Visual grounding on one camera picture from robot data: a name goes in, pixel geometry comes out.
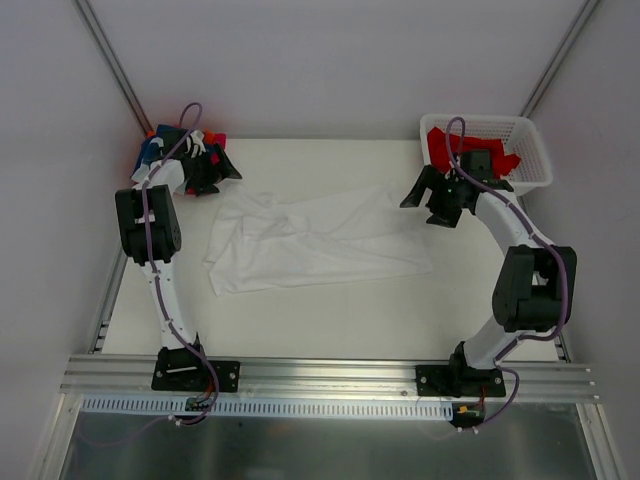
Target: white table surface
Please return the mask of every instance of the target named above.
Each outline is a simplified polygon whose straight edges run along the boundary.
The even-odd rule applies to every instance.
[[[416,141],[232,139],[227,153],[250,191],[285,202],[388,180],[408,193],[422,168]],[[174,196],[174,204],[183,234],[180,293],[208,355],[446,359],[491,315],[503,256],[468,212],[456,229],[431,227],[427,275],[216,297],[202,261],[221,196]],[[415,212],[418,222],[429,215]],[[103,353],[155,355],[159,332],[148,284],[129,260]],[[509,358],[557,360],[553,344],[540,342]]]

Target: white cloth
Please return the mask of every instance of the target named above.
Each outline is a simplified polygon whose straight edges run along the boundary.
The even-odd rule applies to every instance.
[[[292,204],[225,190],[205,259],[216,295],[431,270],[424,218],[398,208],[390,186]]]

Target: red fabric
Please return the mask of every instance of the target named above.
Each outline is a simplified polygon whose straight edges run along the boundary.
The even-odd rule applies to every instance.
[[[204,131],[204,143],[207,145],[213,145],[218,142],[222,149],[224,150],[227,147],[227,134],[226,133],[213,133],[209,130]],[[214,165],[218,163],[220,160],[218,159],[218,155],[215,153],[211,155],[211,163]]]
[[[427,146],[429,147],[431,165],[436,167],[436,169],[442,173],[447,173],[451,170],[445,138],[445,133],[438,127],[433,127],[431,131],[427,133]],[[460,137],[452,134],[450,140],[451,150],[455,152],[458,148]],[[502,141],[497,138],[484,140],[482,138],[465,136],[462,144],[462,151],[467,152],[469,150],[489,150],[489,152],[491,152],[493,176],[495,178],[509,175],[511,170],[520,164],[520,157],[516,154],[504,154]]]

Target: metal corner post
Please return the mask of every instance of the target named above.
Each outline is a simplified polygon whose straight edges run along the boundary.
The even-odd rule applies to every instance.
[[[133,90],[131,82],[125,73],[124,68],[122,68],[120,60],[118,60],[118,56],[111,46],[109,38],[104,32],[91,2],[89,0],[71,0],[71,2],[80,14],[80,18],[87,27],[93,41],[96,43],[96,46],[102,55],[102,59],[109,68],[109,71],[111,72],[113,79],[116,81],[120,92],[131,110],[131,113],[138,122],[142,134],[146,135],[149,131],[153,130],[151,122],[149,122],[144,108],[142,107],[140,100],[138,100],[136,92]]]
[[[529,95],[527,99],[527,103],[522,107],[520,111],[520,116],[522,117],[531,117],[533,112],[536,110],[540,102],[546,95],[551,83],[558,75],[558,72],[564,65],[564,62],[567,59],[569,53],[575,47],[578,39],[581,34],[584,32],[585,27],[588,25],[589,21],[593,17],[594,12],[598,8],[598,6],[602,3],[602,0],[585,0],[580,10],[574,17],[571,25],[567,29],[564,37],[560,41],[560,44],[556,48],[556,51],[553,53],[551,60],[545,67],[540,79],[536,83],[535,87],[533,87],[533,91]]]

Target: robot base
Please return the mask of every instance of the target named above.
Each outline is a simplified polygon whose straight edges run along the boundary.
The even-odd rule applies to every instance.
[[[236,393],[240,382],[240,362],[210,360],[218,374],[219,393]],[[159,392],[203,392],[209,387],[211,374],[185,348],[158,352],[151,389]]]
[[[476,370],[467,365],[464,342],[456,347],[447,365],[416,365],[416,386],[420,397],[507,395],[500,370]]]

